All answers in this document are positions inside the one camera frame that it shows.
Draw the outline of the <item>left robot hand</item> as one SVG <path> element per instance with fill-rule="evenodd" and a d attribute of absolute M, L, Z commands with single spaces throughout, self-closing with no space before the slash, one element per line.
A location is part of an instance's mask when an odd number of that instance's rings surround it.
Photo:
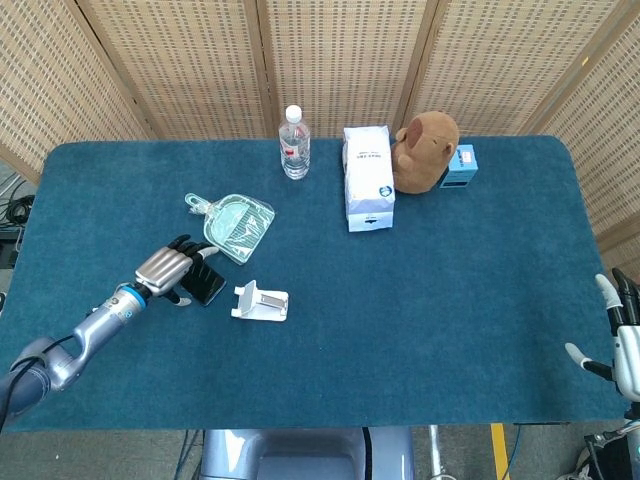
<path fill-rule="evenodd" d="M 144 302 L 165 298 L 186 307 L 193 300 L 208 306 L 224 289 L 226 280 L 208 263 L 219 249 L 209 242 L 192 242 L 181 235 L 157 250 L 136 271 L 130 287 Z"/>

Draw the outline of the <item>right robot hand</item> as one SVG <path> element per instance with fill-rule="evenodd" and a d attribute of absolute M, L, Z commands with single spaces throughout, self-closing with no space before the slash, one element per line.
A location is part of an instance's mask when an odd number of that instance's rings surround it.
<path fill-rule="evenodd" d="M 639 285 L 617 267 L 611 273 L 616 286 L 603 274 L 596 274 L 595 281 L 606 304 L 614 352 L 612 365 L 594 361 L 573 343 L 564 347 L 582 370 L 613 382 L 623 397 L 638 403 Z"/>

